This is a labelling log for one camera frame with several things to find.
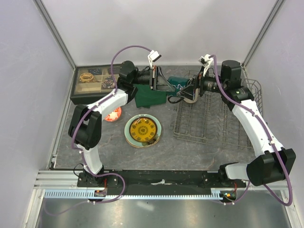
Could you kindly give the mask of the beige ceramic cup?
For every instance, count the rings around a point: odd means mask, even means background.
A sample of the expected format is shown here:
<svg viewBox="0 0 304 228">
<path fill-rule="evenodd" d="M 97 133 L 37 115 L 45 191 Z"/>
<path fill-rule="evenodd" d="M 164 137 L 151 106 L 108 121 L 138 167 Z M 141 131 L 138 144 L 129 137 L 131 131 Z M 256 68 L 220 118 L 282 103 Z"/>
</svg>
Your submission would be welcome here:
<svg viewBox="0 0 304 228">
<path fill-rule="evenodd" d="M 197 100 L 198 100 L 197 97 L 195 97 L 194 100 L 190 100 L 190 99 L 188 99 L 188 98 L 184 98 L 184 101 L 185 101 L 186 103 L 188 103 L 188 104 L 193 104 L 193 103 L 197 102 Z"/>
</svg>

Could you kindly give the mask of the yellow small plate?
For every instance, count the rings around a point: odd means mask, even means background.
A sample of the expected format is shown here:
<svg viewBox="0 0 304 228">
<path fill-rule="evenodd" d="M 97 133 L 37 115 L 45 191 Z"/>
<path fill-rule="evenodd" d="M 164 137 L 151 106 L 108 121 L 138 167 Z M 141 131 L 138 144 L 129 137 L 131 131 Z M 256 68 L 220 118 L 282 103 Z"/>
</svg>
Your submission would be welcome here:
<svg viewBox="0 0 304 228">
<path fill-rule="evenodd" d="M 157 130 L 156 122 L 149 117 L 139 117 L 133 120 L 129 128 L 131 137 L 141 143 L 154 139 Z"/>
</svg>

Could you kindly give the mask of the beige bird pattern plate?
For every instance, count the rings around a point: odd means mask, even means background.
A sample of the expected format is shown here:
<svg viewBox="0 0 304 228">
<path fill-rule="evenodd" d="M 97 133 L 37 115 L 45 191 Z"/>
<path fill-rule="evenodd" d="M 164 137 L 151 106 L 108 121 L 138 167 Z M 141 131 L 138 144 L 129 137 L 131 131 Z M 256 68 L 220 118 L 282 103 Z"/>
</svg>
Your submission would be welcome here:
<svg viewBox="0 0 304 228">
<path fill-rule="evenodd" d="M 137 142 L 134 140 L 130 135 L 125 136 L 126 141 L 135 148 L 148 148 L 153 145 L 155 145 L 159 140 L 161 136 L 160 135 L 155 135 L 153 139 L 147 141 L 147 142 Z"/>
</svg>

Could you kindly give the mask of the white orange patterned bowl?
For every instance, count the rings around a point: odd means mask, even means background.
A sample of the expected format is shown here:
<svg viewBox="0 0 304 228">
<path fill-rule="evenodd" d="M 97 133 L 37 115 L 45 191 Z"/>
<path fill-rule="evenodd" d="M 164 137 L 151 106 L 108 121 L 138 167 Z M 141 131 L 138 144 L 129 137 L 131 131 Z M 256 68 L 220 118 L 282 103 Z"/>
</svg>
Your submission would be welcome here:
<svg viewBox="0 0 304 228">
<path fill-rule="evenodd" d="M 111 112 L 108 116 L 106 116 L 104 119 L 107 122 L 115 122 L 117 121 L 122 114 L 121 107 L 116 108 L 113 112 Z"/>
</svg>

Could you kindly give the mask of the dark green mug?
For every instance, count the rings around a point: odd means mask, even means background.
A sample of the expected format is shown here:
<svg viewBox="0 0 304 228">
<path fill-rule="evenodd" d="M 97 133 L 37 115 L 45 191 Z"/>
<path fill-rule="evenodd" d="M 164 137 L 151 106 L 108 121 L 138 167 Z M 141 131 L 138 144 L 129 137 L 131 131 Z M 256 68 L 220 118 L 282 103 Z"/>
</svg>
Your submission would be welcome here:
<svg viewBox="0 0 304 228">
<path fill-rule="evenodd" d="M 176 104 L 183 100 L 182 97 L 178 97 L 177 93 L 185 88 L 188 84 L 188 79 L 184 77 L 177 77 L 177 76 L 170 76 L 168 78 L 168 82 L 174 87 L 173 92 L 167 92 L 167 100 L 170 104 Z M 178 98 L 178 100 L 172 101 L 171 99 L 175 97 Z"/>
</svg>

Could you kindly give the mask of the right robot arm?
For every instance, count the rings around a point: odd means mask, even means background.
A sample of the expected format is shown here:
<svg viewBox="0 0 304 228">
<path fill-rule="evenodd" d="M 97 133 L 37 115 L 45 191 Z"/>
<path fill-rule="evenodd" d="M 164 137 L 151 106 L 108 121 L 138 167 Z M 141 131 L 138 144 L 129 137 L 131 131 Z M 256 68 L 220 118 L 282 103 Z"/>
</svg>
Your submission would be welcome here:
<svg viewBox="0 0 304 228">
<path fill-rule="evenodd" d="M 254 96 L 248 87 L 242 85 L 241 64 L 235 60 L 225 60 L 221 73 L 214 68 L 214 76 L 209 76 L 209 67 L 215 63 L 215 56 L 201 58 L 201 70 L 191 79 L 178 78 L 173 83 L 175 95 L 180 100 L 195 103 L 206 92 L 218 93 L 245 130 L 255 152 L 255 159 L 248 163 L 227 163 L 218 170 L 218 183 L 230 186 L 235 180 L 245 180 L 254 186 L 286 180 L 296 159 L 293 149 L 285 149 L 273 136 L 258 110 Z"/>
</svg>

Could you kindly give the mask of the light green flower plate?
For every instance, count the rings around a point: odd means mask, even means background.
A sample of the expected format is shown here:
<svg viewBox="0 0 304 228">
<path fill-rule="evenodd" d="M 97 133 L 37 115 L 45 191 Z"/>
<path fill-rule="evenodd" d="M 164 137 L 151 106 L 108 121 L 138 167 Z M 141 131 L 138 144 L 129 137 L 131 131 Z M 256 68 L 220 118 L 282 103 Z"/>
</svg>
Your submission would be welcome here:
<svg viewBox="0 0 304 228">
<path fill-rule="evenodd" d="M 124 127 L 126 141 L 135 148 L 155 145 L 160 140 L 161 134 L 161 123 L 150 114 L 135 115 Z"/>
</svg>

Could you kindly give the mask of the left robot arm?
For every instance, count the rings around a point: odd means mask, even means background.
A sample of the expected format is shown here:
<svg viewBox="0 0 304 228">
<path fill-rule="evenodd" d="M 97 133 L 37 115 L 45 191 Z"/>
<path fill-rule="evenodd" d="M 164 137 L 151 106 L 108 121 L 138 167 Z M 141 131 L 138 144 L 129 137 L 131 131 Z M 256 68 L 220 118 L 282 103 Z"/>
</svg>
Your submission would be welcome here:
<svg viewBox="0 0 304 228">
<path fill-rule="evenodd" d="M 175 91 L 175 87 L 162 74 L 161 68 L 149 66 L 139 71 L 129 60 L 120 65 L 119 76 L 114 82 L 115 88 L 105 97 L 89 105 L 76 106 L 68 130 L 72 138 L 71 147 L 81 154 L 84 169 L 89 173 L 87 180 L 94 187 L 99 187 L 104 182 L 103 164 L 98 152 L 104 118 L 135 98 L 138 91 L 136 84 L 147 85 L 154 91 Z"/>
</svg>

